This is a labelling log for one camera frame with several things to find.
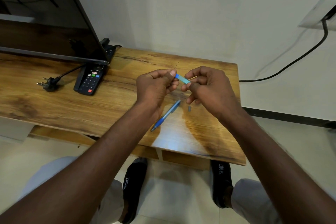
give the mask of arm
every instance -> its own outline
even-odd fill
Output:
[[[137,79],[137,102],[84,154],[0,216],[0,223],[89,223],[115,175],[157,120],[175,70]]]
[[[223,71],[199,67],[185,77],[195,77],[181,88],[192,92],[187,103],[202,103],[235,137],[285,223],[336,220],[336,202],[241,108]]]

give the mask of wooden table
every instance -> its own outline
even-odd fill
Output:
[[[96,137],[134,104],[136,78],[155,69],[177,65],[181,75],[201,65],[222,69],[240,100],[237,65],[219,61],[120,48],[94,96],[73,91],[78,72],[63,77],[56,92],[36,85],[42,77],[55,78],[78,64],[0,54],[0,65],[0,116]],[[184,156],[191,156],[189,162],[206,160],[201,169],[208,159],[245,165],[245,155],[236,140],[202,105],[191,104],[188,112],[185,100],[189,94],[178,88],[165,98],[164,112],[178,99],[182,99],[181,105],[160,128],[145,134],[138,150],[151,156],[156,153],[161,160]]]

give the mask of black sock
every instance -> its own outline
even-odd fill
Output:
[[[146,158],[137,158],[127,169],[123,191],[124,201],[128,202],[128,211],[122,221],[123,224],[131,223],[137,215],[140,191],[145,180],[146,171]]]
[[[212,200],[219,208],[226,208],[224,193],[227,187],[232,187],[231,168],[227,162],[211,160],[212,170]]]

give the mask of television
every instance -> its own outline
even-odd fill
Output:
[[[79,0],[0,0],[0,51],[101,65],[111,59]]]

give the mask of wall socket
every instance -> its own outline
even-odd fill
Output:
[[[313,9],[300,22],[299,27],[323,29],[321,20],[336,7],[336,0],[319,0]],[[327,20],[329,30],[336,30],[336,16]]]

